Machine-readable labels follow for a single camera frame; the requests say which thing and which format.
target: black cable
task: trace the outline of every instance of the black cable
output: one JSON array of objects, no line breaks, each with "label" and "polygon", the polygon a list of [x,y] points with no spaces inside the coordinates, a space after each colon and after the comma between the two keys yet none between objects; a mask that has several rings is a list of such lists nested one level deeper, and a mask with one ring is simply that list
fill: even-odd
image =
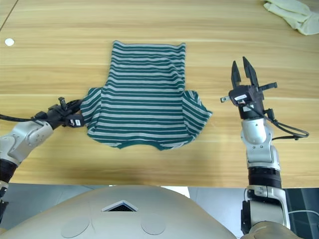
[{"label": "black cable", "polygon": [[261,117],[265,118],[266,120],[270,121],[274,126],[276,126],[277,128],[281,129],[282,131],[288,133],[288,134],[291,134],[290,136],[281,136],[281,137],[276,137],[276,138],[273,138],[272,140],[276,140],[276,139],[288,139],[288,138],[293,138],[295,140],[298,140],[299,138],[307,138],[309,136],[309,133],[305,130],[302,130],[302,129],[299,129],[299,128],[295,128],[295,127],[292,127],[292,126],[289,126],[287,124],[284,124],[284,123],[280,123],[278,120],[276,119],[270,119],[268,118],[267,116],[265,116],[263,113],[255,110],[254,108],[252,108],[251,106],[249,105],[245,105],[246,107],[248,107],[249,109],[251,109],[252,111],[256,112],[257,114],[259,114]]},{"label": "black cable", "polygon": [[34,121],[36,122],[37,120],[39,121],[46,121],[46,122],[52,122],[52,123],[64,123],[62,121],[52,121],[48,119],[37,119],[37,118],[30,118],[30,119],[24,119],[24,118],[16,118],[16,117],[11,117],[11,116],[5,116],[0,114],[0,120],[6,120],[6,121],[12,121],[12,122],[26,122],[26,121]]},{"label": "black cable", "polygon": [[10,116],[5,116],[0,114],[0,120],[13,121],[13,122],[26,122],[26,121],[31,121],[32,119],[16,118],[16,117],[10,117]]}]

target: wooden table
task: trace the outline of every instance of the wooden table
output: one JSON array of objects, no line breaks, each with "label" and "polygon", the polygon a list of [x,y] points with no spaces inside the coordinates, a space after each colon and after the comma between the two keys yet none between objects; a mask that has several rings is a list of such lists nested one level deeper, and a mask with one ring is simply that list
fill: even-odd
[{"label": "wooden table", "polygon": [[[9,37],[12,47],[4,44]],[[89,138],[86,128],[61,127],[12,182],[246,187],[239,114],[219,101],[231,89],[232,61],[244,75],[246,56],[260,84],[278,82],[265,92],[265,107],[311,133],[299,141],[274,141],[283,186],[319,186],[319,35],[292,30],[260,1],[19,0],[0,32],[1,113],[30,117],[60,96],[81,99],[90,87],[104,85],[114,40],[187,44],[186,88],[198,91],[214,111],[202,134],[175,150],[116,149]],[[14,126],[0,123],[0,135]]]}]

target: white dot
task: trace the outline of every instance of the white dot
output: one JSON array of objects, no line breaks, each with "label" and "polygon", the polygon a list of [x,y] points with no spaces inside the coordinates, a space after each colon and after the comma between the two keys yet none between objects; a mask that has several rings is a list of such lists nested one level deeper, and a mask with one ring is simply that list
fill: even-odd
[{"label": "white dot", "polygon": [[4,40],[4,43],[7,46],[12,46],[14,44],[14,40],[12,38],[7,38],[6,40]]}]

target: white cloth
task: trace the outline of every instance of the white cloth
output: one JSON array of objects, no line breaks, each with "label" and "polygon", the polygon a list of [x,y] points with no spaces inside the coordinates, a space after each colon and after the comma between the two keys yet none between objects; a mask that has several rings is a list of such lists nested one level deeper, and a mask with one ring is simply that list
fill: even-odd
[{"label": "white cloth", "polygon": [[319,13],[310,11],[306,4],[297,0],[267,0],[264,8],[281,16],[303,35],[319,33]]}]

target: green and white striped shirt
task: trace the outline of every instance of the green and white striped shirt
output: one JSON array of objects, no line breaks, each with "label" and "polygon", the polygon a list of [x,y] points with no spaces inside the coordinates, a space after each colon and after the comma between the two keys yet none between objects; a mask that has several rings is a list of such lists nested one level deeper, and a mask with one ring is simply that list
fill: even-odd
[{"label": "green and white striped shirt", "polygon": [[81,112],[94,140],[159,150],[192,142],[212,115],[195,91],[185,91],[185,44],[115,41],[106,85],[91,88]]}]

